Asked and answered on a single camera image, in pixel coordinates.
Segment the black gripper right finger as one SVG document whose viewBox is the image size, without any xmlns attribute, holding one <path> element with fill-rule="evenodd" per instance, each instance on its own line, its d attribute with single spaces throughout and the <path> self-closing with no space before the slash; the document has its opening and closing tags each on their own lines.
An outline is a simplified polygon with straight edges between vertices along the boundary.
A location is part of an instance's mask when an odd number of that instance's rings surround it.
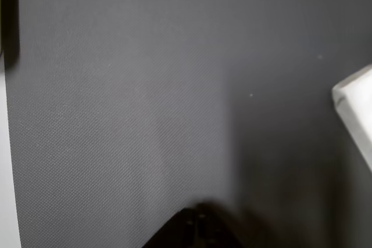
<svg viewBox="0 0 372 248">
<path fill-rule="evenodd" d="M 228 215 L 212 203 L 197 204 L 197 235 L 204 247 L 243 247 Z"/>
</svg>

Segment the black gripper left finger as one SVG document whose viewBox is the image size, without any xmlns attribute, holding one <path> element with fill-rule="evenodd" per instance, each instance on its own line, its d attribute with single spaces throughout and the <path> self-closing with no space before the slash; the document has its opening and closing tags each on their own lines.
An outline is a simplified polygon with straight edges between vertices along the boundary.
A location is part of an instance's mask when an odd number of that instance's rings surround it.
<svg viewBox="0 0 372 248">
<path fill-rule="evenodd" d="M 196 206 L 185 207 L 176 212 L 143 247 L 198 247 L 196 216 Z"/>
</svg>

